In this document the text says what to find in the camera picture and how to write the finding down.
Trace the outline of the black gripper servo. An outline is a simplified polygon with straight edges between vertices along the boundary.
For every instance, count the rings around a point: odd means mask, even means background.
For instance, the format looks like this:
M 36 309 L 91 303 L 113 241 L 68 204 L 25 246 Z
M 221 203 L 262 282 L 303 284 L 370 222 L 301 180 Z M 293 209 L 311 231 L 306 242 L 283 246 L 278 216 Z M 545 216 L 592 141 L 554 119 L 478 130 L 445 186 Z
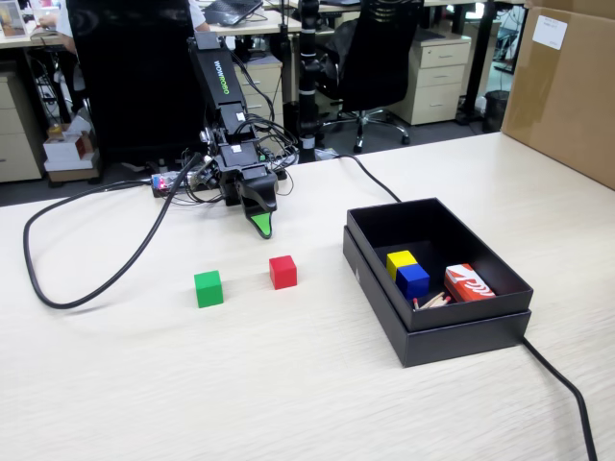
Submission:
M 222 172 L 220 185 L 226 195 L 242 204 L 248 221 L 263 239 L 273 235 L 272 212 L 277 210 L 278 177 L 266 164 L 232 168 Z

